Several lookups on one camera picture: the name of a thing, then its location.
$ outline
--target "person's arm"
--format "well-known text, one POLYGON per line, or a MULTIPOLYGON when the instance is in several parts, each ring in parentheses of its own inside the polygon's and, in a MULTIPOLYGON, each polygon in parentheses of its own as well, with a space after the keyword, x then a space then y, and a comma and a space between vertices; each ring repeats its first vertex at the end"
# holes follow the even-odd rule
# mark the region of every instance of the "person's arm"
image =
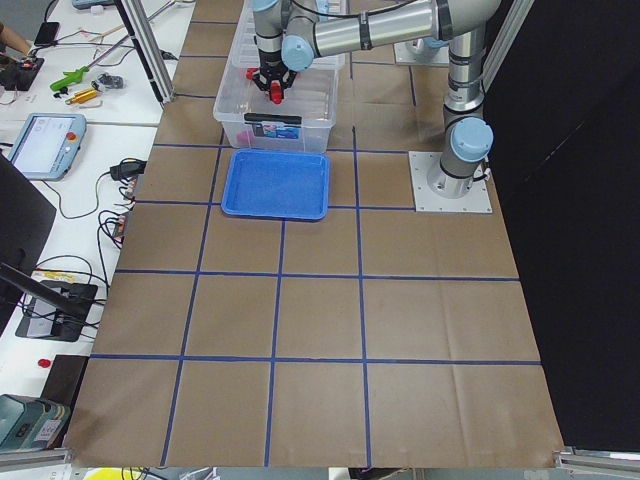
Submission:
POLYGON ((23 55, 27 55, 31 49, 31 46, 20 36, 18 32, 6 25, 0 29, 0 42, 4 43, 7 47, 17 50, 23 55))

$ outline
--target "blue plastic tray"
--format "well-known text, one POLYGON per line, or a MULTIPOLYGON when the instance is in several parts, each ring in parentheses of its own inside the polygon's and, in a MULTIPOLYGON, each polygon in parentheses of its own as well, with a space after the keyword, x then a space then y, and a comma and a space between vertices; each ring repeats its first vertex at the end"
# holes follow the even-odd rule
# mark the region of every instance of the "blue plastic tray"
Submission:
POLYGON ((318 153, 237 150, 222 210, 229 215, 320 220, 329 203, 329 159, 318 153))

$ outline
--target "robotic arm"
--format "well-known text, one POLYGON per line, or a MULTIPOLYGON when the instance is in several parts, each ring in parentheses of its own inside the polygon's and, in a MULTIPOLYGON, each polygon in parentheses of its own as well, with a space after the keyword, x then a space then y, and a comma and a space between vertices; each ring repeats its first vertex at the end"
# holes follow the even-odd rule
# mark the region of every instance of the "robotic arm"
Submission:
POLYGON ((449 91, 444 101, 447 145, 437 172, 429 175, 429 185, 442 196, 459 198, 493 142, 490 127, 481 120, 482 58, 485 24, 500 2, 407 0, 334 16, 319 12, 316 0, 253 0, 260 68, 252 73, 252 80, 280 103, 297 72, 307 69, 316 57, 425 37, 449 41, 449 91), (331 19, 320 21, 323 16, 331 19))

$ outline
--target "power adapter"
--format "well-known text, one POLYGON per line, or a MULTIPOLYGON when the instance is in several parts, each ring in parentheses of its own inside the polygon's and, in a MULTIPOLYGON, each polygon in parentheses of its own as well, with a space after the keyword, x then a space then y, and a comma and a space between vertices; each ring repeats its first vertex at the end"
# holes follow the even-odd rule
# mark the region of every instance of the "power adapter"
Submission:
POLYGON ((114 165, 109 169, 111 178, 118 180, 126 180, 127 178, 135 175, 142 175, 144 169, 147 166, 147 162, 144 160, 132 160, 130 162, 121 162, 118 165, 114 165))

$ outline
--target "white table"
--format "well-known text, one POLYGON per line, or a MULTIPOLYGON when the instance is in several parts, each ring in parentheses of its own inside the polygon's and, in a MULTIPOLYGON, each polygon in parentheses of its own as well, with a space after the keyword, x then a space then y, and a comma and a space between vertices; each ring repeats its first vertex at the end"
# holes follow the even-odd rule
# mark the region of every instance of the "white table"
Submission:
MULTIPOLYGON (((148 15, 164 5, 167 0, 142 0, 148 15)), ((161 13, 153 22, 153 32, 160 49, 179 56, 186 37, 189 21, 193 13, 194 4, 175 4, 161 13)), ((91 15, 88 10, 76 10, 70 1, 58 2, 50 16, 51 21, 60 22, 58 38, 64 37, 80 29, 105 32, 122 23, 115 7, 107 7, 101 15, 91 15)), ((127 32, 121 29, 105 39, 105 43, 115 43, 127 32)), ((78 34, 61 43, 88 42, 94 35, 78 34)), ((103 63, 117 63, 128 49, 118 49, 107 57, 103 63)), ((38 56, 44 58, 45 63, 28 92, 18 92, 18 97, 11 105, 0 105, 0 119, 24 121, 30 113, 82 113, 89 123, 105 123, 118 125, 149 125, 157 126, 162 116, 162 108, 157 102, 149 81, 146 77, 137 52, 127 55, 121 65, 115 67, 94 67, 84 75, 83 83, 72 85, 71 92, 78 92, 90 86, 100 74, 108 72, 120 75, 125 79, 123 90, 111 90, 102 94, 102 106, 99 108, 80 109, 81 106, 69 106, 64 99, 56 99, 49 88, 56 80, 63 78, 63 71, 73 71, 90 63, 96 47, 94 46, 57 46, 41 50, 38 56)), ((166 61, 167 70, 173 78, 177 62, 166 61)), ((13 92, 5 92, 0 103, 8 103, 14 96, 13 92)))
MULTIPOLYGON (((23 122, 0 122, 0 141, 13 142, 23 122)), ((94 185, 98 176, 106 172, 110 166, 116 165, 125 157, 146 160, 151 151, 156 129, 153 127, 131 127, 114 125, 89 125, 71 170, 64 179, 51 182, 51 185, 62 195, 62 208, 67 215, 77 215, 93 208, 94 185)), ((54 204, 57 197, 41 182, 34 185, 54 204)), ((113 209, 124 212, 115 203, 122 203, 118 192, 119 182, 104 178, 100 183, 100 210, 113 209)), ((56 215, 49 240, 40 256, 40 260, 55 255, 73 254, 87 259, 95 274, 103 276, 98 256, 96 230, 98 228, 97 212, 79 220, 65 220, 56 215)), ((118 259, 119 250, 108 238, 102 237, 102 250, 108 277, 111 278, 118 259)), ((61 270, 86 271, 82 262, 73 259, 54 260, 43 265, 43 268, 59 268, 61 270)), ((85 276, 77 276, 77 282, 85 283, 85 276)), ((105 288, 99 285, 96 298, 105 298, 105 288)), ((100 320, 102 308, 93 306, 87 318, 94 323, 100 320)), ((41 358, 53 360, 56 354, 89 355, 93 342, 85 337, 75 343, 51 340, 36 340, 15 336, 22 313, 16 309, 4 333, 0 337, 0 394, 12 393, 38 397, 46 381, 49 369, 39 367, 41 358)), ((85 327, 86 335, 95 336, 96 331, 85 327)))

